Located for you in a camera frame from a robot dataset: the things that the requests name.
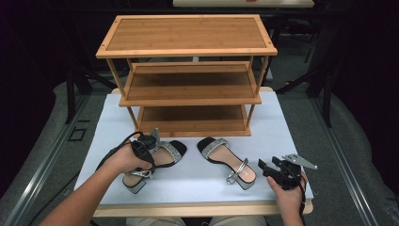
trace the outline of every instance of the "top shelf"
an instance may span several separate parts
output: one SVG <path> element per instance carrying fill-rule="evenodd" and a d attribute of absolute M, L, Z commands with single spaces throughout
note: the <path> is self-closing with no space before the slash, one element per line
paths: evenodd
<path fill-rule="evenodd" d="M 259 15 L 117 16 L 97 58 L 275 56 Z"/>

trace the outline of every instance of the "wooden shelf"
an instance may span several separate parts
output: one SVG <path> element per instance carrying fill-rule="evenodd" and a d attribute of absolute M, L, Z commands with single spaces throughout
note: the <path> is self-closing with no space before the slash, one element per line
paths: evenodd
<path fill-rule="evenodd" d="M 250 136 L 264 73 L 277 49 L 259 15 L 121 15 L 97 51 L 105 58 L 137 131 L 161 137 Z M 247 61 L 132 63 L 140 57 L 247 57 Z M 113 59 L 130 68 L 120 80 Z M 139 106 L 138 116 L 132 106 Z"/>
<path fill-rule="evenodd" d="M 137 131 L 161 137 L 250 136 L 244 105 L 143 106 Z"/>
<path fill-rule="evenodd" d="M 259 15 L 122 15 L 97 58 L 275 56 Z"/>
<path fill-rule="evenodd" d="M 121 106 L 258 105 L 245 61 L 133 64 Z"/>

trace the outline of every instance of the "rhinestone strap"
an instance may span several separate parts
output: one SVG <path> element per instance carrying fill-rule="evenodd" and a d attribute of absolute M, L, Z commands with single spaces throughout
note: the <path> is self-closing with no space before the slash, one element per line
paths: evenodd
<path fill-rule="evenodd" d="M 232 184 L 235 183 L 235 181 L 237 180 L 238 175 L 244 169 L 244 167 L 247 165 L 247 163 L 248 163 L 248 159 L 246 158 L 246 159 L 244 159 L 244 162 L 241 164 L 241 166 L 238 168 L 237 172 L 232 171 L 230 173 L 230 175 L 226 179 L 227 184 L 232 185 Z"/>
<path fill-rule="evenodd" d="M 224 138 L 219 138 L 208 144 L 203 150 L 202 150 L 202 156 L 204 156 L 206 159 L 208 159 L 209 154 L 218 146 L 224 145 L 226 148 L 229 148 L 229 142 L 224 139 Z"/>
<path fill-rule="evenodd" d="M 178 162 L 182 158 L 179 151 L 177 151 L 177 149 L 175 147 L 173 147 L 173 145 L 171 145 L 168 142 L 165 142 L 165 141 L 159 142 L 155 148 L 155 151 L 158 151 L 158 149 L 160 149 L 160 148 L 166 149 L 170 153 L 170 155 L 172 155 L 173 162 L 175 162 L 175 163 Z"/>

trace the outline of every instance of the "high heel sandal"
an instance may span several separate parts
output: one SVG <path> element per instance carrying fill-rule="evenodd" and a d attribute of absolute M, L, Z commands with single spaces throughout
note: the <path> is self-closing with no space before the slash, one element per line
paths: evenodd
<path fill-rule="evenodd" d="M 172 140 L 170 142 L 161 141 L 154 149 L 152 154 L 153 170 L 158 168 L 169 168 L 182 159 L 187 148 L 182 142 Z M 146 184 L 145 179 L 151 178 L 151 171 L 134 171 L 123 176 L 123 184 L 133 193 L 138 191 Z"/>
<path fill-rule="evenodd" d="M 202 156 L 211 163 L 224 164 L 231 169 L 227 177 L 227 184 L 237 182 L 244 190 L 255 184 L 256 173 L 247 165 L 248 160 L 242 161 L 230 149 L 228 141 L 224 138 L 214 139 L 207 137 L 201 140 L 197 147 Z"/>

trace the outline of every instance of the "table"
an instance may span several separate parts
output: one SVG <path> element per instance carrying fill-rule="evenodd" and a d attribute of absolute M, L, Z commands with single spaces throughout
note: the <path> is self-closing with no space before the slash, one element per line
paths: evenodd
<path fill-rule="evenodd" d="M 124 187 L 120 175 L 109 187 L 94 217 L 211 217 L 242 215 L 275 215 L 279 213 L 275 195 L 266 184 L 261 158 L 270 167 L 272 156 L 296 153 L 288 126 L 274 91 L 261 91 L 263 103 L 258 105 L 251 122 L 251 137 L 225 137 L 234 153 L 247 157 L 257 173 L 255 185 L 243 190 L 239 185 L 227 185 L 230 170 L 206 161 L 196 148 L 202 137 L 178 139 L 187 146 L 182 160 L 168 169 L 158 169 L 152 180 L 133 194 Z M 106 153 L 131 134 L 135 128 L 123 107 L 118 106 L 119 94 L 109 94 L 97 125 L 87 158 L 75 188 L 94 172 Z M 308 183 L 304 214 L 312 211 L 313 195 Z"/>
<path fill-rule="evenodd" d="M 173 0 L 174 7 L 225 8 L 312 8 L 312 0 Z"/>

